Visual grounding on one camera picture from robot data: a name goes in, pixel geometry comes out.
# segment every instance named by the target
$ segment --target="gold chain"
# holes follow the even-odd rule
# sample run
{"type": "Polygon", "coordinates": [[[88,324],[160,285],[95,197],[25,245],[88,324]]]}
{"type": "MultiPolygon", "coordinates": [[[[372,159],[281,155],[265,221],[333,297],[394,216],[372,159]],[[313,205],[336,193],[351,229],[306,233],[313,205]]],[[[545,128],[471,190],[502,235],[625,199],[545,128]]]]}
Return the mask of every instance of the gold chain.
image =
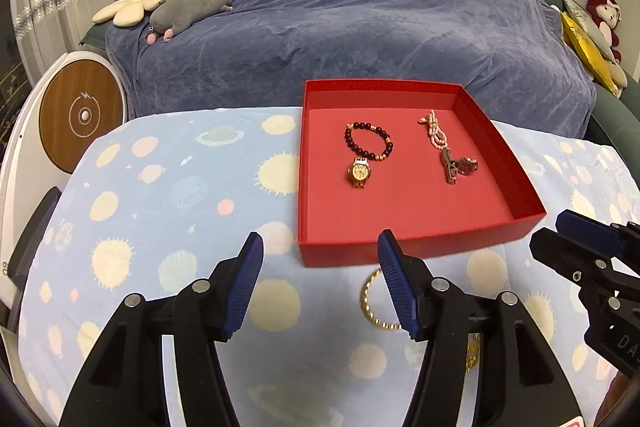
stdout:
{"type": "MultiPolygon", "coordinates": [[[[371,311],[369,306],[369,288],[373,281],[382,274],[382,270],[378,268],[373,272],[362,286],[362,292],[360,292],[360,309],[362,313],[367,317],[367,320],[377,328],[383,330],[400,330],[401,326],[398,323],[383,322],[376,317],[375,313],[371,311]]],[[[466,348],[466,372],[471,371],[478,363],[480,357],[480,333],[474,333],[469,339],[468,346],[466,348]]]]}

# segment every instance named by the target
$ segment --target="polka dot tablecloth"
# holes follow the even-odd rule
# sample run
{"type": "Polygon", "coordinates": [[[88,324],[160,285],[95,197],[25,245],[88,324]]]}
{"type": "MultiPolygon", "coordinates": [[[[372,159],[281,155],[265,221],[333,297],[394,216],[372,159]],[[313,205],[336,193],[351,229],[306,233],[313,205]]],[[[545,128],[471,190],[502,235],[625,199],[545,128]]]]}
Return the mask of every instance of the polka dot tablecloth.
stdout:
{"type": "MultiPolygon", "coordinates": [[[[545,203],[541,226],[553,227],[566,208],[605,223],[638,220],[638,188],[613,149],[496,125],[545,203]]],[[[238,254],[257,230],[264,266],[244,325],[218,348],[241,424],[402,425],[425,346],[404,331],[376,329],[360,312],[360,289],[374,267],[302,267],[299,136],[299,108],[234,109],[140,118],[92,144],[38,249],[18,332],[31,388],[53,418],[127,294],[174,295],[238,254]]],[[[588,319],[578,287],[533,261],[528,242],[428,265],[469,293],[515,291],[589,425],[614,371],[583,343],[588,319]]],[[[370,301],[381,319],[395,321],[382,279],[370,301]]],[[[172,338],[163,346],[170,418],[181,427],[172,338]]],[[[471,423],[476,378],[471,372],[465,386],[461,426],[471,423]]]]}

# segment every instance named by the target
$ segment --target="plush toy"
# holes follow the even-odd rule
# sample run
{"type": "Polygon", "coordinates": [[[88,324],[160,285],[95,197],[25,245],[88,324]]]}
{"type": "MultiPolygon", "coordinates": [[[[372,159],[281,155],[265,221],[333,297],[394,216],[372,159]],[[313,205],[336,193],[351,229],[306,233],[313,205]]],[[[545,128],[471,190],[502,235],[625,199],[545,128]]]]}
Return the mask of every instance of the plush toy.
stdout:
{"type": "Polygon", "coordinates": [[[230,4],[231,0],[167,0],[151,14],[151,33],[146,42],[156,42],[156,34],[162,35],[164,42],[167,42],[193,23],[232,10],[230,4]]]}
{"type": "Polygon", "coordinates": [[[587,12],[596,23],[609,47],[612,48],[613,56],[620,62],[622,55],[613,48],[620,44],[620,39],[614,29],[620,22],[620,6],[615,0],[587,0],[587,12]]]}
{"type": "Polygon", "coordinates": [[[120,27],[135,26],[144,17],[145,11],[153,11],[166,0],[118,0],[102,8],[92,18],[99,24],[113,18],[113,24],[120,27]]]}

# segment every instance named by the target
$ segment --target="wooden circular panel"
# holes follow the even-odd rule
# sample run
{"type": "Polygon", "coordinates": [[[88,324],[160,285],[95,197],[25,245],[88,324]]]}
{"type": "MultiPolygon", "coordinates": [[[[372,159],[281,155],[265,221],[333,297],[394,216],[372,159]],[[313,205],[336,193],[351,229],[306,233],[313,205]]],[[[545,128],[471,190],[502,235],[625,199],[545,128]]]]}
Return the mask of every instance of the wooden circular panel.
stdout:
{"type": "Polygon", "coordinates": [[[40,105],[40,139],[49,159],[71,174],[92,142],[122,124],[122,96],[111,71],[94,60],[62,68],[40,105]]]}

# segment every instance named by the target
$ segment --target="red box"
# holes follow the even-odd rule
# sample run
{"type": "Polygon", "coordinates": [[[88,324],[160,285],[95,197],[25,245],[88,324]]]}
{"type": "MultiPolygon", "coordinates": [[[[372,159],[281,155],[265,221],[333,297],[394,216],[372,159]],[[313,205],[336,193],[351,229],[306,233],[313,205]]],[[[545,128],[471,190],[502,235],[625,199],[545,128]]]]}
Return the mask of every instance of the red box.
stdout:
{"type": "MultiPolygon", "coordinates": [[[[376,154],[380,136],[354,129],[376,154]]],[[[300,143],[298,242],[306,266],[377,264],[378,235],[391,229],[404,253],[437,257],[523,238],[546,214],[535,188],[498,130],[461,86],[412,80],[310,80],[300,143]],[[447,184],[440,152],[417,123],[433,109],[453,158],[478,171],[447,184]],[[370,162],[354,188],[346,124],[380,126],[394,149],[370,162]]]]}

